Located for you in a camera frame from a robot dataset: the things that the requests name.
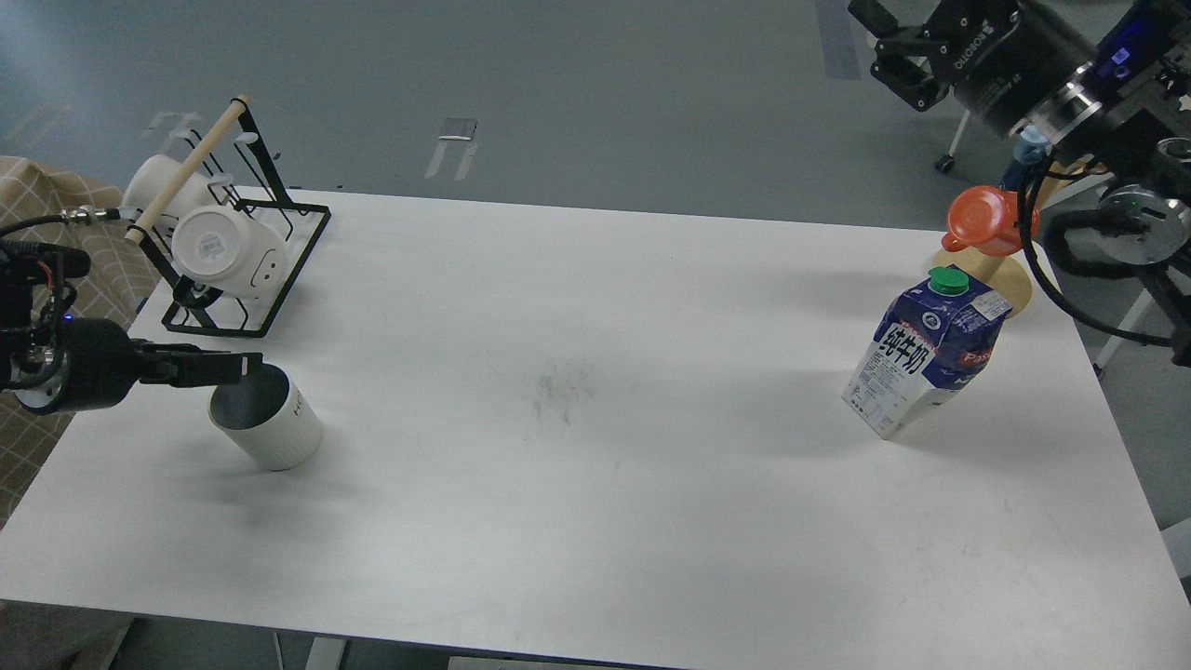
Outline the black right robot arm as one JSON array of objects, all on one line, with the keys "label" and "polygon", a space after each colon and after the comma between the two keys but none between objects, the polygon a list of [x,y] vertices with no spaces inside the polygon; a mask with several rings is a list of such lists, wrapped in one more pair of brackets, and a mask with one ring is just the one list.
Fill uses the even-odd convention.
[{"label": "black right robot arm", "polygon": [[1170,336],[1114,328],[1048,296],[1090,328],[1170,347],[1187,367],[1187,4],[1136,1],[1098,43],[1041,1],[941,1],[923,24],[902,24],[879,1],[848,12],[877,39],[869,71],[912,109],[953,93],[999,133],[1036,127],[1050,164],[1080,158],[1110,175],[1098,208],[1071,217],[1096,230],[1111,262],[1064,263],[1072,275],[1134,276],[1170,318]]}]

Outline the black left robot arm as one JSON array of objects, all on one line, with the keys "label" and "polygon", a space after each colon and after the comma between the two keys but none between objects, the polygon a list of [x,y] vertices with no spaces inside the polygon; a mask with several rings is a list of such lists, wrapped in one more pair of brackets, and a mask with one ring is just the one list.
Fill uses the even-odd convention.
[{"label": "black left robot arm", "polygon": [[132,339],[110,319],[71,317],[77,298],[73,280],[86,278],[91,256],[77,248],[12,237],[49,223],[107,223],[121,217],[118,208],[80,207],[4,228],[4,392],[31,414],[107,409],[123,402],[136,384],[238,384],[263,367],[260,353]]}]

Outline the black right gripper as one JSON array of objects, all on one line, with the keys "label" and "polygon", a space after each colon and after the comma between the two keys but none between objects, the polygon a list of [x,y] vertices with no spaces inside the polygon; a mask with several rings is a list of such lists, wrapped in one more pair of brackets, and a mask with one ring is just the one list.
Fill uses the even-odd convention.
[{"label": "black right gripper", "polygon": [[848,1],[877,39],[872,76],[923,112],[954,92],[990,129],[1009,133],[1066,84],[1093,43],[1039,1],[927,1],[902,21],[888,1]]}]

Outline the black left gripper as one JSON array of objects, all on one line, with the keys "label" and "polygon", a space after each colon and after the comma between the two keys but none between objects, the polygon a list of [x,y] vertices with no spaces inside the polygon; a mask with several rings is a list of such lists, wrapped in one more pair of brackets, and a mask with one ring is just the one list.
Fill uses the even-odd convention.
[{"label": "black left gripper", "polygon": [[136,382],[172,387],[238,384],[263,365],[263,353],[211,351],[191,343],[141,342],[133,346],[119,324],[73,318],[62,324],[64,355],[54,377],[14,392],[35,415],[106,409],[127,397]]}]

